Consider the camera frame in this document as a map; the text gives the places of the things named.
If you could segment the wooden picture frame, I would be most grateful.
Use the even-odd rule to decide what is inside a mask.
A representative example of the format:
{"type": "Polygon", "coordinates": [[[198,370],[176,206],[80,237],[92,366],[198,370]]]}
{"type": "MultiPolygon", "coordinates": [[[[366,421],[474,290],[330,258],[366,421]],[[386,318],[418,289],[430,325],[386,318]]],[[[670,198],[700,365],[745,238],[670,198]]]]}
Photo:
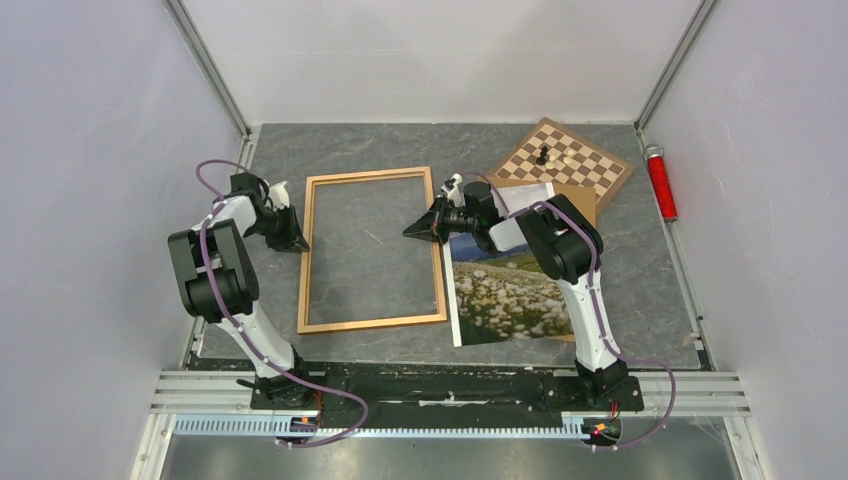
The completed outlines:
{"type": "Polygon", "coordinates": [[[308,177],[298,334],[447,321],[440,245],[402,234],[433,200],[425,166],[308,177]]]}

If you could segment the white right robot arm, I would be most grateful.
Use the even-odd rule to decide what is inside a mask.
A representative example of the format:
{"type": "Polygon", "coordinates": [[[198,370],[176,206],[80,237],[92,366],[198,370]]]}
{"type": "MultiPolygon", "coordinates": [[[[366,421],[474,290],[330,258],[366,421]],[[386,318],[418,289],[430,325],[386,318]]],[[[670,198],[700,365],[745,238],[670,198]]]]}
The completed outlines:
{"type": "Polygon", "coordinates": [[[568,314],[575,337],[580,400],[591,408],[623,402],[629,371],[603,303],[603,240],[565,194],[542,184],[503,194],[492,182],[464,182],[454,175],[403,234],[441,245],[466,236],[487,255],[529,251],[562,294],[556,304],[568,314]]]}

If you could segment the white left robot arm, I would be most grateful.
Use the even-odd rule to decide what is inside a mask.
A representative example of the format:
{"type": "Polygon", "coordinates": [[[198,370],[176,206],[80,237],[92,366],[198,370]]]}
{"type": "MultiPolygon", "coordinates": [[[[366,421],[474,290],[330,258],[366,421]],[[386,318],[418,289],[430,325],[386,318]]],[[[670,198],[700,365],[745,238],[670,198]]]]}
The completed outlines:
{"type": "Polygon", "coordinates": [[[189,315],[226,332],[248,356],[255,378],[244,385],[254,404],[301,408],[313,399],[314,383],[259,303],[258,277],[244,245],[251,235],[276,252],[309,250],[287,184],[242,172],[231,176],[229,194],[217,194],[201,222],[168,237],[179,295],[189,315]]]}

